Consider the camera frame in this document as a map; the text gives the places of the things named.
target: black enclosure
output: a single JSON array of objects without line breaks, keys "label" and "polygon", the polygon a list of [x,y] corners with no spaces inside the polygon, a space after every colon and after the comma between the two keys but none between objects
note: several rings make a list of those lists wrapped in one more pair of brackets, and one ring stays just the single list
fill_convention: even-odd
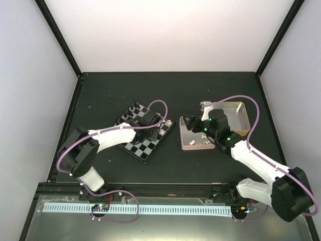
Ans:
[{"label": "black enclosure", "polygon": [[[244,94],[254,98],[261,111],[251,144],[279,163],[286,164],[260,76],[304,0],[294,1],[256,72],[123,73],[83,73],[45,1],[35,2],[78,77],[57,150],[76,127],[101,129],[114,125],[133,101],[148,105],[155,99],[162,99],[169,107],[168,119],[178,123],[179,117],[184,114],[198,114],[198,104],[201,101],[216,101]],[[256,117],[255,106],[248,100],[235,101],[245,103],[252,126]],[[164,108],[155,105],[155,110],[162,113]],[[38,186],[20,240],[25,240],[27,236],[39,195],[79,196],[81,186],[74,178],[58,173],[56,162],[55,157],[47,183],[40,183]],[[179,125],[169,133],[147,165],[121,148],[112,147],[97,155],[94,167],[111,187],[116,189],[121,186],[138,196],[158,197],[175,193],[178,196],[201,198],[219,188],[218,185],[226,184],[240,175],[256,181],[261,180],[243,164],[217,150],[183,151]],[[318,240],[312,218],[306,217],[306,220],[313,240]]]}]

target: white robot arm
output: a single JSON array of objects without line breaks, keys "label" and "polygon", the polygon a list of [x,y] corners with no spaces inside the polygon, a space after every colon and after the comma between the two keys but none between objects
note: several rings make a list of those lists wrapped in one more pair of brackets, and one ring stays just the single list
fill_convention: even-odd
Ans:
[{"label": "white robot arm", "polygon": [[214,140],[216,148],[222,153],[243,163],[264,180],[265,183],[262,183],[240,177],[241,180],[235,183],[235,189],[241,197],[272,206],[288,222],[313,205],[309,195],[285,175],[289,173],[311,192],[307,177],[300,168],[290,169],[255,149],[242,136],[230,130],[222,109],[213,109],[213,106],[207,107],[207,104],[201,103],[203,116],[184,116],[183,120],[188,130],[205,133]]},{"label": "white robot arm", "polygon": [[[116,146],[121,143],[132,142],[136,136],[134,129],[123,129],[121,127],[130,127],[130,124],[122,123],[119,125],[119,129],[110,132],[104,132],[93,136],[94,140],[98,141],[99,147],[97,153],[112,146]],[[101,130],[89,130],[88,134],[100,133]],[[88,172],[78,177],[82,183],[85,183],[94,192],[99,190],[105,183],[104,179],[98,174],[94,167],[91,167]]]}]

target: white wall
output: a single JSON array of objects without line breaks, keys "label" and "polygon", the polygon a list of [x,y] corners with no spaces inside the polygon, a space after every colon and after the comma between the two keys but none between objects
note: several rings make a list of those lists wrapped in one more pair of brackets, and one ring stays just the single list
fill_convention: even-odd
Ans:
[{"label": "white wall", "polygon": [[76,75],[34,1],[0,9],[0,239],[13,241],[46,181]]},{"label": "white wall", "polygon": [[[301,167],[321,202],[321,1],[305,1],[262,75],[290,167]],[[321,214],[313,218],[321,235]]]},{"label": "white wall", "polygon": [[82,71],[256,71],[293,0],[46,0]]}]

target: open tin box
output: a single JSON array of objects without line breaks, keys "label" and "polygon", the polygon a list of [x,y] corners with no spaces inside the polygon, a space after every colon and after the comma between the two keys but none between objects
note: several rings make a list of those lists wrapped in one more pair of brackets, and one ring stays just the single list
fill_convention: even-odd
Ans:
[{"label": "open tin box", "polygon": [[[247,133],[250,131],[250,122],[244,103],[222,102],[214,105],[214,109],[222,109],[224,111],[231,130],[235,131],[241,136],[247,135]],[[192,131],[188,131],[183,117],[180,117],[180,132],[183,150],[202,150],[215,148],[215,145],[211,144],[204,133],[193,133]]]}]

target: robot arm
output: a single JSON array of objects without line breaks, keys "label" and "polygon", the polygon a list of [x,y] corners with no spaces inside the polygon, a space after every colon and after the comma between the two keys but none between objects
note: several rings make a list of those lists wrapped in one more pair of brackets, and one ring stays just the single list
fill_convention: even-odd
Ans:
[{"label": "robot arm", "polygon": [[[126,122],[111,128],[89,131],[84,128],[75,129],[57,154],[61,159],[62,171],[79,179],[92,191],[99,190],[105,182],[93,167],[97,153],[121,143],[139,143],[145,139],[155,141],[159,133],[159,128],[155,125],[161,118],[158,113],[149,110],[144,118],[139,120],[128,118]],[[80,139],[85,140],[76,145]]]},{"label": "robot arm", "polygon": [[184,116],[188,130],[203,132],[208,138],[214,140],[216,148],[222,153],[246,165],[258,174],[265,183],[241,178],[235,185],[235,189],[241,197],[251,198],[269,206],[285,221],[292,221],[313,205],[312,200],[302,188],[294,183],[280,168],[298,179],[309,191],[309,182],[305,173],[298,167],[290,169],[264,155],[252,145],[250,149],[242,136],[230,130],[227,117],[222,109],[205,107],[208,103],[202,102],[203,115]]},{"label": "robot arm", "polygon": [[76,146],[61,162],[64,170],[70,172],[70,175],[78,178],[82,183],[85,183],[92,191],[99,190],[104,185],[104,179],[98,174],[96,169],[92,166],[96,154],[108,147],[112,147],[121,143],[132,142],[139,132],[134,129],[123,129],[123,127],[130,127],[128,123],[118,125],[118,129],[101,133],[101,130],[85,130],[77,128],[69,136],[62,148],[59,150],[60,156],[68,147],[75,143],[78,139],[98,133],[87,141]]}]

